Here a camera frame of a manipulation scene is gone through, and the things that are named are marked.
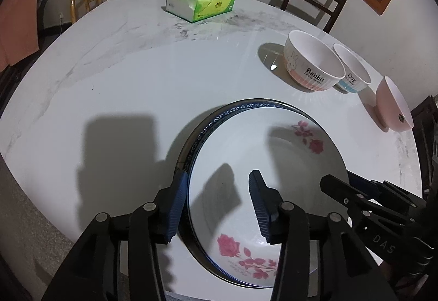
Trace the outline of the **large blue floral plate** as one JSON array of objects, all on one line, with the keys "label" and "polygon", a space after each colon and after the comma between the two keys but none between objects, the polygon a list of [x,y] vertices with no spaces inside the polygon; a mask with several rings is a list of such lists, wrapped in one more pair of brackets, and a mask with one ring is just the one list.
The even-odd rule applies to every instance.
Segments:
[{"label": "large blue floral plate", "polygon": [[192,131],[192,133],[189,135],[186,142],[184,143],[179,157],[177,158],[174,172],[177,172],[177,170],[183,170],[188,175],[186,202],[183,207],[183,213],[178,227],[179,236],[187,249],[201,249],[200,242],[195,234],[195,229],[193,227],[189,212],[189,188],[191,183],[192,170],[194,168],[197,155],[200,152],[200,148],[203,146],[205,140],[207,140],[207,138],[216,129],[218,129],[221,124],[231,119],[231,117],[234,117],[237,114],[245,112],[247,110],[253,110],[262,107],[273,107],[285,110],[292,110],[293,112],[301,114],[306,119],[312,118],[303,110],[283,101],[265,98],[241,99],[225,104],[223,106],[219,106],[218,109],[210,113],[197,125],[197,127],[195,127],[195,129]]}]

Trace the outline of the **white pink-flower plate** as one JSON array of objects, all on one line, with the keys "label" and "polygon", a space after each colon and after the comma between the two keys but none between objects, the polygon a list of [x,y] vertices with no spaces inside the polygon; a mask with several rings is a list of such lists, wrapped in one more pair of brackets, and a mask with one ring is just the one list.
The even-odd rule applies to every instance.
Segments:
[{"label": "white pink-flower plate", "polygon": [[328,175],[348,180],[341,154],[315,119],[280,101],[235,101],[199,128],[184,167],[200,261],[231,283],[270,288],[287,238],[286,209],[346,216],[320,188]]}]

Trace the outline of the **pink bowl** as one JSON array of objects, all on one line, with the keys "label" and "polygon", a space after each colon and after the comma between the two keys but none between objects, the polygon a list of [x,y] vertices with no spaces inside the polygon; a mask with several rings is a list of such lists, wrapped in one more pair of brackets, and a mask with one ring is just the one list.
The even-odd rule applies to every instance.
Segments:
[{"label": "pink bowl", "polygon": [[395,131],[404,132],[414,128],[409,106],[389,76],[385,76],[376,90],[376,109],[382,124]]}]

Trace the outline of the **white Dog bowl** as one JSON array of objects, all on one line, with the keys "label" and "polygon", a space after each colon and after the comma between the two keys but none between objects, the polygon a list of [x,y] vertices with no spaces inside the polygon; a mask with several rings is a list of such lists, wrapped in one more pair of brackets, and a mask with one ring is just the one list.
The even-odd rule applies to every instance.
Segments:
[{"label": "white Dog bowl", "polygon": [[340,90],[346,93],[358,93],[371,83],[370,75],[358,57],[342,44],[335,43],[333,51],[345,68],[345,76],[338,83]]}]

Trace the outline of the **white Rabbit bowl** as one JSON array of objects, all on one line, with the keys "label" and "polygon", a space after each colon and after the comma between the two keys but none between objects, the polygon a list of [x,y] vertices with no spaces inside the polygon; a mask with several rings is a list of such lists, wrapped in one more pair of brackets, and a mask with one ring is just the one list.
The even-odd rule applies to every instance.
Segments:
[{"label": "white Rabbit bowl", "polygon": [[284,45],[285,68],[300,86],[325,91],[346,75],[344,64],[334,51],[315,36],[292,30]]}]

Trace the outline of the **dark chair at right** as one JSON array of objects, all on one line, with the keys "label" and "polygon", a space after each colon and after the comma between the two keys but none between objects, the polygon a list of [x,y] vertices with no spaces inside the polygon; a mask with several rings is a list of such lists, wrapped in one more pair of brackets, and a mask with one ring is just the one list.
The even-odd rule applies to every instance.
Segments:
[{"label": "dark chair at right", "polygon": [[437,104],[428,96],[411,111],[414,120],[413,134],[419,157],[422,193],[428,194],[432,183],[434,131],[437,125]]}]

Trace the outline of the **pink cloth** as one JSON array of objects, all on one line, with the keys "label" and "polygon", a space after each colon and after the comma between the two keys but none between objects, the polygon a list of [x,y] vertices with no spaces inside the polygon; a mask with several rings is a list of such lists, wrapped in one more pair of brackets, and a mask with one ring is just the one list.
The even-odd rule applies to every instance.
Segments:
[{"label": "pink cloth", "polygon": [[17,64],[39,49],[37,1],[3,0],[1,3],[1,70]]}]

